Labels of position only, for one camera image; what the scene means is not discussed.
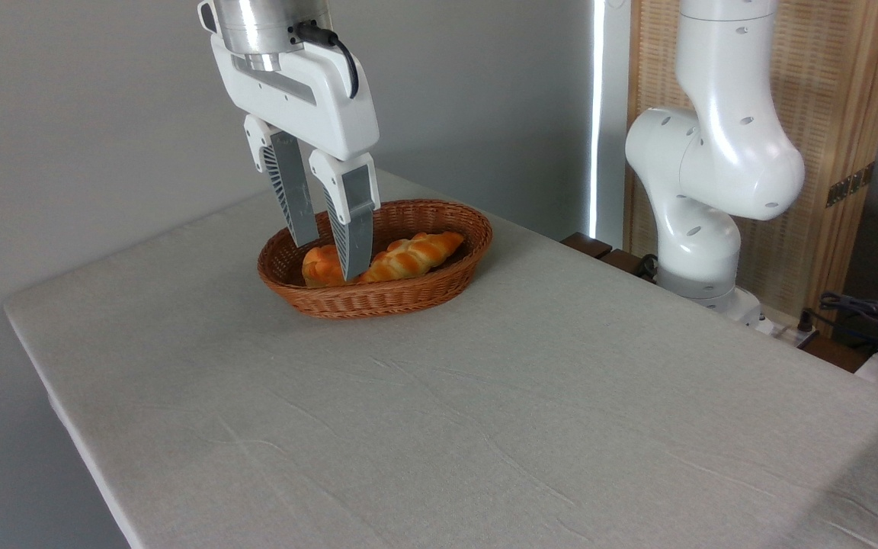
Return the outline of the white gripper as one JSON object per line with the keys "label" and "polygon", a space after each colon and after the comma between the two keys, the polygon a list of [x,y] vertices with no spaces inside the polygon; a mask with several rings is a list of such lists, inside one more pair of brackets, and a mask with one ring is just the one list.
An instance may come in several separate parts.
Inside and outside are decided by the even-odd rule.
{"label": "white gripper", "polygon": [[255,167],[271,181],[299,248],[319,237],[299,140],[317,147],[309,165],[324,188],[342,274],[353,281],[369,268],[380,209],[375,163],[365,153],[379,142],[379,123],[361,63],[352,98],[351,73],[338,50],[306,43],[282,53],[277,72],[259,72],[219,35],[210,36],[210,45],[231,101],[248,114],[244,131]]}

